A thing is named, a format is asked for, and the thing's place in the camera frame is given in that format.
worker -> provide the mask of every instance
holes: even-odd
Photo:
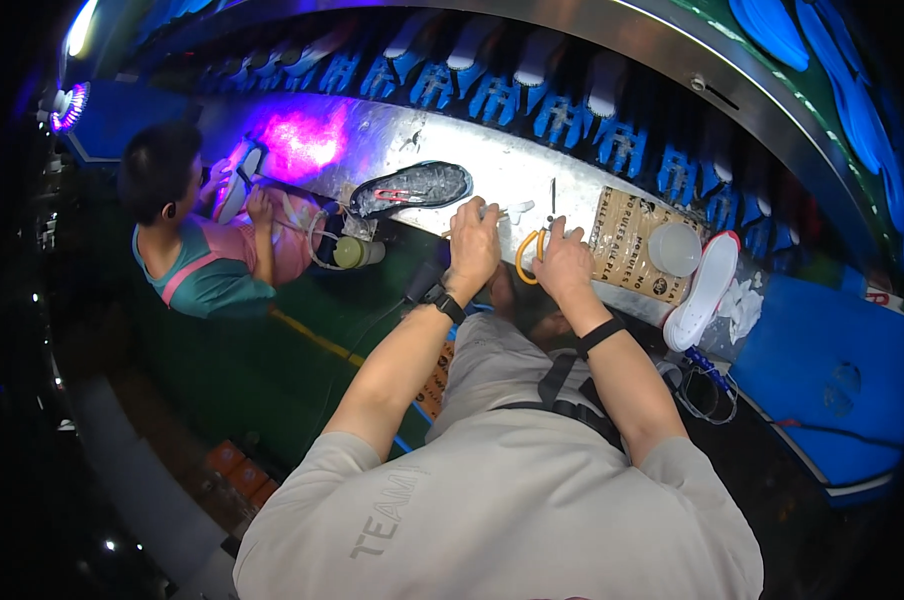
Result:
[[[480,313],[458,327],[427,443],[387,461],[456,309],[487,282],[495,313],[512,301],[498,206],[480,219],[483,203],[452,217],[444,287],[456,306],[443,295],[416,307],[375,347],[251,522],[233,571],[242,600],[757,598],[749,524],[652,361],[592,290],[592,253],[581,228],[565,235],[565,217],[531,270],[578,336],[627,452],[600,433],[576,381],[549,382],[574,355],[553,361]],[[579,418],[541,410],[543,397]]]
[[[320,209],[311,198],[256,184],[228,223],[200,216],[230,177],[223,159],[202,185],[202,144],[184,121],[146,127],[128,142],[118,189],[136,222],[132,254],[170,308],[200,318],[265,316],[276,286],[312,263],[306,232]],[[315,229],[323,226],[319,219]]]

purple light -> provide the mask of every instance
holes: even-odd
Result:
[[[299,182],[338,161],[349,141],[346,111],[342,104],[331,114],[318,117],[297,110],[271,114],[258,135],[268,148],[270,175]]]
[[[88,100],[89,84],[76,83],[72,86],[72,98],[69,105],[66,106],[65,112],[61,115],[53,111],[50,115],[51,130],[54,133],[62,132],[63,134],[71,130],[79,121],[83,111],[86,109],[86,101]]]

plastic cup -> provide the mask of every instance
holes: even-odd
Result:
[[[651,264],[663,273],[685,278],[699,268],[702,259],[702,240],[684,222],[666,222],[649,236]]]

hand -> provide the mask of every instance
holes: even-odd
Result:
[[[215,199],[219,190],[229,185],[229,177],[232,175],[229,166],[229,159],[223,158],[209,169],[209,180],[198,192],[198,198],[206,205]]]
[[[576,227],[566,237],[566,217],[552,222],[552,235],[542,260],[531,260],[531,271],[542,289],[562,308],[566,298],[574,298],[585,290],[592,290],[595,258],[589,244],[582,241],[586,234]]]
[[[445,288],[463,305],[482,289],[502,260],[497,228],[499,205],[490,204],[480,219],[479,209],[485,204],[484,199],[475,196],[459,206],[449,222],[452,266],[446,272]]]
[[[273,224],[273,204],[266,190],[258,185],[252,186],[252,191],[248,193],[246,199],[247,204],[245,210],[248,212],[248,218],[252,220],[255,230],[272,233]]]

green floor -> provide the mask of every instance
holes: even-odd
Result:
[[[121,291],[135,354],[166,400],[209,445],[257,434],[261,450],[291,469],[335,410],[357,368],[278,318],[207,320],[169,310],[130,253],[133,223],[114,198],[88,206],[98,269]],[[343,348],[394,306],[411,271],[434,252],[436,236],[401,227],[383,262],[350,273],[303,275],[278,290],[276,306]],[[382,318],[355,353],[366,356],[396,325]],[[428,423],[410,407],[399,436],[413,448]],[[393,447],[393,455],[401,454]]]

